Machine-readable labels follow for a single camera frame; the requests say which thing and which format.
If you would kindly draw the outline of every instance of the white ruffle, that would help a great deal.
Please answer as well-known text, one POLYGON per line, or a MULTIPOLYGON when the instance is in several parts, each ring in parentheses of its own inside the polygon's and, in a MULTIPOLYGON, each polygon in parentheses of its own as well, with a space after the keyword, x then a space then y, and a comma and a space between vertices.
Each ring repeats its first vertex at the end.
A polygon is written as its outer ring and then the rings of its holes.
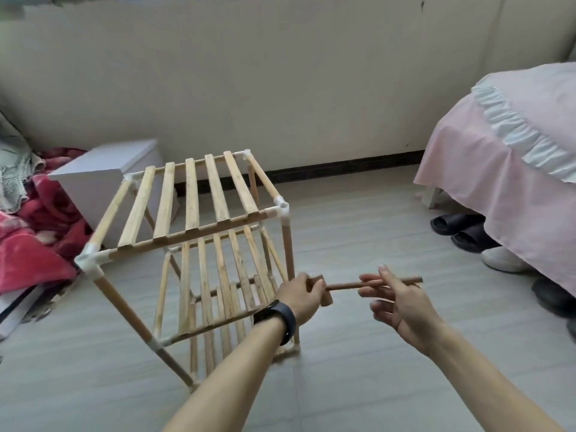
POLYGON ((472 87, 472 94, 484 109, 495 135, 518 152, 524 162, 563 182, 576 183, 576 154, 533 127, 486 78, 472 87))

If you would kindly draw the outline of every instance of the black wristband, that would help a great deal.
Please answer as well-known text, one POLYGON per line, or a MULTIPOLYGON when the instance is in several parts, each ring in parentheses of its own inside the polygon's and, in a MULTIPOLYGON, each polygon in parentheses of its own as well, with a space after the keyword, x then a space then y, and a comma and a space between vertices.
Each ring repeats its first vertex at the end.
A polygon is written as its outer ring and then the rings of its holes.
POLYGON ((286 325, 286 334, 284 335, 282 343, 280 344, 283 346, 294 336, 296 327, 298 326, 296 323, 296 317, 294 317, 294 313, 288 305, 282 303, 279 300, 274 300, 272 303, 270 303, 270 305, 256 312, 252 316, 252 321, 253 324, 256 325, 261 321, 274 317, 275 315, 280 315, 280 317, 284 320, 284 324, 286 325))

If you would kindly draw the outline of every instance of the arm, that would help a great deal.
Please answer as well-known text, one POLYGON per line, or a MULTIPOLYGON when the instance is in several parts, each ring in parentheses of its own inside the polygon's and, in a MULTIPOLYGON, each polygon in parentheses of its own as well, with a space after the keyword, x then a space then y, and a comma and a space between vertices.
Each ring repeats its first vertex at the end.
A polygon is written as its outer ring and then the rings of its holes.
POLYGON ((486 432, 559 432, 564 429, 516 388, 484 355, 436 312, 426 293, 405 285, 385 266, 379 275, 390 288, 364 287, 361 297, 385 299, 370 303, 374 318, 392 326, 420 353, 440 368, 486 432))
MULTIPOLYGON (((282 284, 277 293, 277 299, 291 308, 299 326, 318 310, 326 287, 320 280, 308 292, 307 278, 300 273, 282 284)), ((164 432, 240 432, 285 333, 280 317, 255 325, 178 410, 164 432)))

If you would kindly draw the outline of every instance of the person's left arm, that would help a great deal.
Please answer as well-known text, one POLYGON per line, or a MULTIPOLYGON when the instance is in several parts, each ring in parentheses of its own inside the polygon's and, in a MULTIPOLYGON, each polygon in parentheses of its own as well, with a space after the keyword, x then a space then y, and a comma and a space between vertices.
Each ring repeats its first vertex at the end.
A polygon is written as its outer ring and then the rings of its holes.
MULTIPOLYGON (((300 273, 283 283, 276 296, 292 310, 298 326, 318 310, 326 288, 319 280, 308 292, 307 278, 306 273, 300 273)), ((178 410, 164 432, 240 432, 285 333, 280 316, 256 324, 178 410)))

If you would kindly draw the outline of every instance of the wall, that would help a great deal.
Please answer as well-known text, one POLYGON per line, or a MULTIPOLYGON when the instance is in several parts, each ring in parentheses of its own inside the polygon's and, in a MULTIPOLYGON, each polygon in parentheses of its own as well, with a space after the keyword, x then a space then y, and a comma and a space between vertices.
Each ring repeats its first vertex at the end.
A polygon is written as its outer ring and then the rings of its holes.
POLYGON ((0 22, 37 147, 158 137, 265 169, 423 149, 485 73, 559 60, 576 0, 131 0, 0 22))

